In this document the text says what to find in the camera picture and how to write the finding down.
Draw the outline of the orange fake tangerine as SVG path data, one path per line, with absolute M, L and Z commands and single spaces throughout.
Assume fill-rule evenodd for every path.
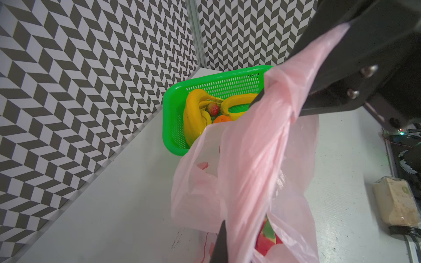
M 223 123 L 223 122 L 231 122 L 232 119 L 226 115 L 220 115 L 214 119 L 213 123 Z

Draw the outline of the yellow fake banana bunch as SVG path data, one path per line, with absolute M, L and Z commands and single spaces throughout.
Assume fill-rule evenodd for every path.
M 187 96 L 183 112 L 183 132 L 189 146 L 204 132 L 205 128 L 212 124 L 211 115 L 207 112 L 207 106 L 216 104 L 220 106 L 223 99 L 209 95 L 203 89 L 192 90 Z

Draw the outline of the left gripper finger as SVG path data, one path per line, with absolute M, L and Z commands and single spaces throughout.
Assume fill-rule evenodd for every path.
M 210 263 L 228 263 L 227 228 L 222 222 Z

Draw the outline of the tan sponge in wrapper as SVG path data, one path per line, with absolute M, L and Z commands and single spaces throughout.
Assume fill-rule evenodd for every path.
M 384 176 L 373 184 L 373 193 L 391 235 L 420 238 L 421 213 L 407 181 Z

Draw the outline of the pink printed plastic bag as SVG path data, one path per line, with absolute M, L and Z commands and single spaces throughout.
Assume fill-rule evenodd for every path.
M 196 262 L 210 261 L 223 221 L 231 263 L 316 263 L 315 222 L 305 198 L 314 177 L 317 115 L 301 116 L 316 74 L 349 29 L 340 24 L 264 75 L 264 96 L 236 121 L 213 124 L 173 177 L 171 216 L 199 231 Z M 268 217 L 283 244 L 255 249 Z

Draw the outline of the green plastic basket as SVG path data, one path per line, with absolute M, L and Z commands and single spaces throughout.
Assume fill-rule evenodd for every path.
M 163 97 L 162 139 L 167 150 L 183 156 L 190 148 L 183 133 L 183 111 L 190 91 L 203 89 L 221 99 L 240 94 L 258 94 L 264 88 L 264 73 L 269 69 L 269 65 L 254 66 L 198 77 L 171 86 Z

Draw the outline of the pink fake dragon fruit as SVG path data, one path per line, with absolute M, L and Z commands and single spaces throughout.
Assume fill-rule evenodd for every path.
M 283 244 L 283 242 L 273 230 L 268 217 L 265 217 L 255 243 L 255 249 L 261 255 L 266 256 L 275 244 Z

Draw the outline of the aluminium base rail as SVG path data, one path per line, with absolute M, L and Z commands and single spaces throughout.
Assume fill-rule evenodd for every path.
M 383 130 L 391 175 L 407 181 L 418 209 L 421 208 L 421 125 L 415 123 L 397 131 Z M 391 226 L 390 234 L 405 241 L 411 263 L 421 261 L 421 226 Z

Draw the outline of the small red fake strawberry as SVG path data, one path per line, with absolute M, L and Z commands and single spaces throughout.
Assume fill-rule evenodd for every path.
M 207 106 L 207 112 L 210 114 L 211 117 L 216 117 L 219 114 L 219 106 L 216 103 L 210 103 Z

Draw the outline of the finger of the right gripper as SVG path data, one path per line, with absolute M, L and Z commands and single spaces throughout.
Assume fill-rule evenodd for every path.
M 259 102 L 264 96 L 264 94 L 265 94 L 264 89 L 262 89 L 259 92 L 259 94 L 254 98 L 254 100 L 250 103 L 249 108 L 251 108 L 255 103 Z

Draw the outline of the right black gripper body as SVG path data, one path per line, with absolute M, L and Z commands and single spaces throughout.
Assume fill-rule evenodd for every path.
M 349 29 L 322 64 L 301 115 L 364 107 L 386 130 L 421 120 L 420 1 L 319 1 L 293 48 Z

